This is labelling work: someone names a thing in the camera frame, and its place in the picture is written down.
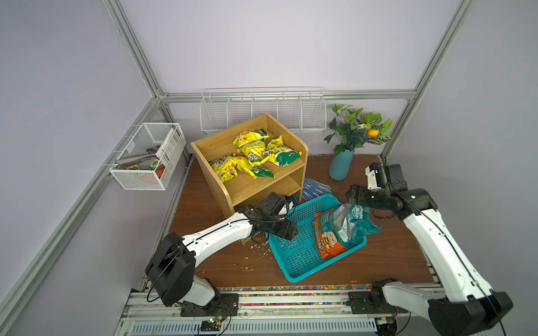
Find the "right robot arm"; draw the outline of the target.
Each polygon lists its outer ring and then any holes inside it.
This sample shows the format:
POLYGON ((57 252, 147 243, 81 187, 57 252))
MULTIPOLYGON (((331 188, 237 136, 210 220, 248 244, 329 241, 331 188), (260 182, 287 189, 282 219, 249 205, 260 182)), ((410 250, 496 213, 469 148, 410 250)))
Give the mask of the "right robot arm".
POLYGON ((475 335, 501 326, 514 306, 511 298, 495 291, 465 256, 431 195, 410 189, 400 165, 373 163, 365 175, 365 186, 354 184, 347 191, 349 202, 397 216, 417 239, 444 289, 434 294, 385 279, 372 285, 371 301, 418 315, 440 335, 475 335))

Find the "yellow green bag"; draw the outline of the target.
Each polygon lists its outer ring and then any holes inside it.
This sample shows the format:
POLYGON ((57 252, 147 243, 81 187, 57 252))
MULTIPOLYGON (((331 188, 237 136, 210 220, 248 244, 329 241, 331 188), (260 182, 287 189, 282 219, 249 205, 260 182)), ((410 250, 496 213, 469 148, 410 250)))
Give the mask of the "yellow green bag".
POLYGON ((302 156, 301 151, 295 151, 286 146, 282 136, 271 140, 266 147, 266 151, 269 153, 268 161, 279 167, 290 165, 302 156))
POLYGON ((249 174, 254 179, 258 177, 266 177, 274 179, 274 174, 269 169, 265 168, 263 165, 252 165, 247 158, 243 156, 235 156, 234 158, 235 166, 241 172, 249 174))

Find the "teal plastic basket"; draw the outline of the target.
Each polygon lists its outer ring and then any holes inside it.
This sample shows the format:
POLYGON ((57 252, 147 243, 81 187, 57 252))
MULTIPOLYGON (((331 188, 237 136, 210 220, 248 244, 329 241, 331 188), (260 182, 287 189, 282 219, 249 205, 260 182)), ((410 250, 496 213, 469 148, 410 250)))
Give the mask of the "teal plastic basket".
POLYGON ((340 202, 332 194, 326 194, 300 204, 290 210, 289 219, 298 225, 298 235, 291 241, 271 235, 268 243, 286 279, 300 282, 335 262, 351 255, 367 245, 363 237, 358 244, 335 257, 323 259, 315 244, 313 221, 315 214, 338 206, 340 202))

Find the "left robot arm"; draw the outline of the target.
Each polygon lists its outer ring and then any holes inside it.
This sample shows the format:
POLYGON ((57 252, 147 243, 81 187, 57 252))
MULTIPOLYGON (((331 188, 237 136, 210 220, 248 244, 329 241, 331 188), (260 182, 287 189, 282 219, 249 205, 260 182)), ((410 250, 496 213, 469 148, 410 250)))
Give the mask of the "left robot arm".
POLYGON ((196 268, 223 248, 258 234, 293 240, 298 225, 291 215, 297 205, 294 196, 271 193, 258 205, 242 207, 207 229, 182 237, 175 232, 165 236, 145 269, 150 290, 167 307, 185 302, 204 308, 213 305, 220 292, 209 280, 197 277, 196 268))

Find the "green orange fertilizer bag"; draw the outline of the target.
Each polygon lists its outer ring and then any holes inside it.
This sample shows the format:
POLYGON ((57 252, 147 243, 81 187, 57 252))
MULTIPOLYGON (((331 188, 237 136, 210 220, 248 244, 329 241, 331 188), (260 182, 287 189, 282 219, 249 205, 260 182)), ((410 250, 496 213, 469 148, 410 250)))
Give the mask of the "green orange fertilizer bag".
POLYGON ((382 231, 370 219, 370 208, 348 203, 316 214, 313 228, 322 260, 339 256, 382 231))

